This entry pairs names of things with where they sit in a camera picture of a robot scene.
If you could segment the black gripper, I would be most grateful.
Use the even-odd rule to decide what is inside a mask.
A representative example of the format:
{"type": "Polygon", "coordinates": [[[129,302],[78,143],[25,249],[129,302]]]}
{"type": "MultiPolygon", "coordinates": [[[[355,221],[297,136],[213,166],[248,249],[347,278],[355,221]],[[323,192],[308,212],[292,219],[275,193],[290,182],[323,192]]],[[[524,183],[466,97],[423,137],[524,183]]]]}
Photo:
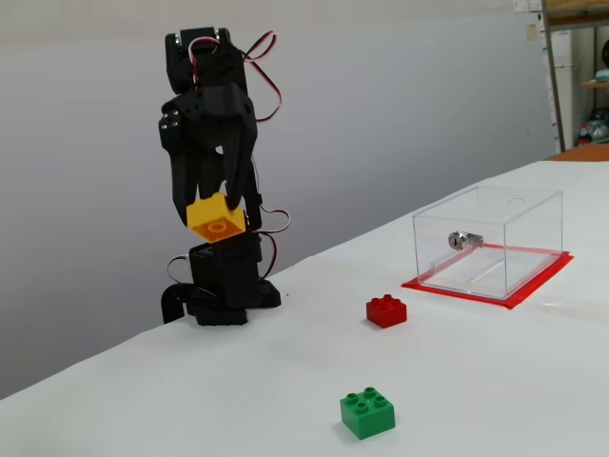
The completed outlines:
{"type": "Polygon", "coordinates": [[[174,97],[161,107],[159,133],[170,159],[172,201],[184,225],[198,188],[195,147],[223,147],[226,203],[238,207],[258,136],[253,104],[243,90],[236,84],[204,86],[174,97]]]}

